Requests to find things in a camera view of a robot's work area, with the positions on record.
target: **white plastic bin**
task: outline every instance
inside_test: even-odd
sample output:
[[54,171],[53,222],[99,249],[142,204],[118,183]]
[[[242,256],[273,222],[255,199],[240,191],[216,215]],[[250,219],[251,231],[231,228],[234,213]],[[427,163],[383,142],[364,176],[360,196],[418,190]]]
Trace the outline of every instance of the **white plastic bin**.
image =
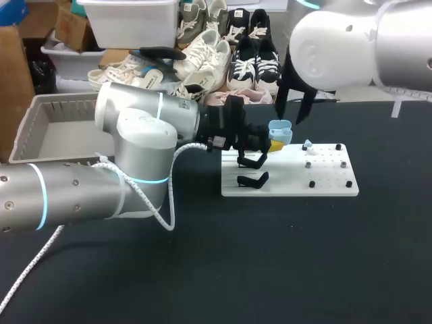
[[99,62],[105,51],[101,52],[75,52],[56,51],[53,47],[58,43],[54,38],[48,40],[40,48],[42,53],[49,56],[57,69],[57,74],[66,80],[88,80],[87,73],[99,69]]
[[174,47],[179,0],[78,0],[99,47]]

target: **pink cloth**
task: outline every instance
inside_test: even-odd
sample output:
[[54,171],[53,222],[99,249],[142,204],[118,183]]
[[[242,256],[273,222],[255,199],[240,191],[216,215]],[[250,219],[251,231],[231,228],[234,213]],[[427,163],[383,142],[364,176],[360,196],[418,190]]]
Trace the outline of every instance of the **pink cloth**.
[[273,98],[268,90],[258,92],[251,89],[233,90],[228,92],[215,92],[208,94],[204,104],[209,106],[221,106],[225,104],[229,95],[242,97],[245,105],[259,105],[273,103]]

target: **gray plastic basket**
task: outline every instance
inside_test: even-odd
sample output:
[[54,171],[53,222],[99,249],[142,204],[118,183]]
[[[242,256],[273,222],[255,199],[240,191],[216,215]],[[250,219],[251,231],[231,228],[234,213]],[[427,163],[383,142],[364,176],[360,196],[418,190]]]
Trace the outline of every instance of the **gray plastic basket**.
[[114,156],[111,135],[95,126],[97,93],[35,96],[21,121],[9,162],[68,161],[91,165]]

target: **yellow object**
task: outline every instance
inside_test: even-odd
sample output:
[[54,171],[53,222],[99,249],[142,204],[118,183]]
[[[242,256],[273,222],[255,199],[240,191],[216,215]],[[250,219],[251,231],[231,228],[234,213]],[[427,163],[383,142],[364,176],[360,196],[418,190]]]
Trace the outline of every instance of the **yellow object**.
[[284,146],[285,146],[285,144],[283,142],[279,142],[277,140],[271,140],[271,146],[269,149],[269,153],[282,151]]

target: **black tabletop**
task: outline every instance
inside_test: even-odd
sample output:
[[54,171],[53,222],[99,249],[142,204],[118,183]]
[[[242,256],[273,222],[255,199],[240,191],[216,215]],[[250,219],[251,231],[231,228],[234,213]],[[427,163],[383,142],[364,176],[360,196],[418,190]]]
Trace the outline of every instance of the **black tabletop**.
[[[293,143],[346,144],[358,197],[224,198],[220,153],[188,150],[174,232],[67,226],[0,323],[430,323],[432,105],[392,106],[320,104],[293,128]],[[0,236],[1,296],[52,231]]]

